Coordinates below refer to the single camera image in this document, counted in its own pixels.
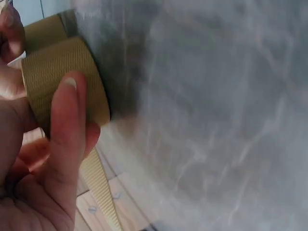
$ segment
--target fabric strap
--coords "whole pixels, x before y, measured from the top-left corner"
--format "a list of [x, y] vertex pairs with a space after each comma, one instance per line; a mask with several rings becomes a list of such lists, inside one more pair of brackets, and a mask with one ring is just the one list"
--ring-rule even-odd
[[[80, 37], [67, 38], [57, 15], [25, 27], [26, 53], [22, 73], [32, 111], [47, 137], [50, 133], [51, 101], [62, 77], [79, 70], [87, 81], [87, 120], [100, 126], [110, 121], [105, 90], [98, 70]], [[122, 231], [106, 173], [94, 148], [80, 172], [113, 231]]]

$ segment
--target wooden floor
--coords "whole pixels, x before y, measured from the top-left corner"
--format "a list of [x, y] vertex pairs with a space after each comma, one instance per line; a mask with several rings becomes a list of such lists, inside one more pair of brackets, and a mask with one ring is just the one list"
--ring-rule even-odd
[[[25, 134], [23, 143], [29, 143], [42, 136], [39, 129], [34, 130]], [[131, 185], [134, 181], [130, 179], [129, 173], [116, 174], [101, 154], [101, 161], [109, 179], [115, 207], [124, 231], [143, 230], [149, 226], [150, 220], [143, 215], [129, 194], [127, 190], [129, 187], [126, 187], [127, 184]], [[76, 205], [75, 231], [112, 231], [81, 176], [78, 182]]]

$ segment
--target finger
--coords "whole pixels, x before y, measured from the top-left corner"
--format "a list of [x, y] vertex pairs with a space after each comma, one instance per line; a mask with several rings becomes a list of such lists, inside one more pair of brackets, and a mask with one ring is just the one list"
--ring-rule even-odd
[[46, 138], [41, 138], [23, 145], [18, 158], [24, 162], [31, 172], [47, 160], [49, 153], [49, 141]]
[[14, 122], [18, 130], [22, 132], [22, 136], [25, 132], [32, 131], [38, 127], [29, 101], [26, 98], [12, 101], [0, 101], [0, 109], [3, 112], [5, 111], [8, 117], [3, 121]]
[[48, 194], [74, 217], [78, 169], [85, 151], [86, 82], [84, 75], [65, 75], [51, 104], [50, 157], [44, 186]]
[[101, 128], [95, 124], [87, 124], [86, 127], [86, 149], [83, 155], [83, 159], [87, 158], [93, 147], [96, 145], [98, 138], [101, 134]]
[[8, 172], [5, 178], [5, 189], [9, 194], [13, 194], [13, 189], [15, 185], [26, 175], [29, 174], [28, 167], [24, 164], [24, 162], [16, 158], [13, 166]]
[[26, 99], [0, 101], [0, 185], [21, 148], [23, 134], [37, 127]]
[[0, 14], [0, 31], [6, 38], [1, 47], [1, 58], [9, 63], [25, 50], [25, 30], [17, 10], [6, 5]]
[[21, 70], [0, 65], [0, 96], [7, 100], [26, 96]]

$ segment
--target hand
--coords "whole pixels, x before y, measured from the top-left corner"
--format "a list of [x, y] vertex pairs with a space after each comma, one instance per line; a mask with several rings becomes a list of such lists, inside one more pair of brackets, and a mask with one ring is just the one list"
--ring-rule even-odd
[[16, 99], [25, 96], [21, 70], [6, 64], [25, 50], [25, 30], [19, 13], [6, 5], [0, 14], [0, 97]]
[[83, 74], [69, 72], [52, 100], [50, 140], [21, 146], [37, 127], [29, 103], [0, 101], [0, 230], [74, 229], [78, 169], [100, 134], [86, 125], [85, 102]]

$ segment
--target wooden plank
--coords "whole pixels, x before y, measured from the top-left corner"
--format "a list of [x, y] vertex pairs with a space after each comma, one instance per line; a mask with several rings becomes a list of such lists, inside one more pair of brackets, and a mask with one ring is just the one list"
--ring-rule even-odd
[[100, 157], [101, 163], [104, 167], [107, 179], [110, 180], [110, 179], [113, 179], [114, 177], [116, 177], [117, 175], [119, 175], [121, 172], [118, 169], [111, 168], [109, 162], [107, 161], [105, 155], [103, 154], [103, 149], [100, 145], [100, 140], [98, 140], [98, 143], [95, 147], [96, 147], [96, 151], [97, 151], [97, 153]]
[[37, 128], [33, 131], [29, 131], [27, 133], [24, 134], [24, 138], [23, 138], [23, 144], [26, 143], [31, 143], [39, 138], [43, 137], [43, 133], [40, 130], [40, 128]]
[[134, 204], [142, 212], [142, 215], [149, 223], [155, 223], [157, 220], [160, 220], [160, 212], [159, 209], [157, 209], [157, 202], [152, 199], [157, 197], [155, 197], [155, 194], [151, 197], [153, 192], [146, 191], [138, 186], [139, 184], [136, 179], [127, 172], [119, 175], [118, 180], [121, 182], [127, 193], [132, 196]]
[[77, 186], [77, 196], [80, 196], [86, 193], [87, 191], [89, 191], [89, 188], [86, 182], [84, 181], [84, 179], [82, 178], [82, 176], [80, 175], [79, 180], [78, 180], [78, 186]]
[[125, 231], [139, 231], [149, 225], [130, 196], [124, 190], [118, 177], [109, 181], [115, 208]]
[[77, 198], [77, 208], [92, 231], [111, 231], [90, 191]]
[[[140, 210], [122, 187], [118, 177], [109, 181], [115, 208], [124, 231], [139, 231], [149, 226]], [[109, 231], [110, 227], [90, 192], [77, 198], [77, 207], [92, 231]]]
[[74, 231], [91, 231], [80, 212], [76, 209]]

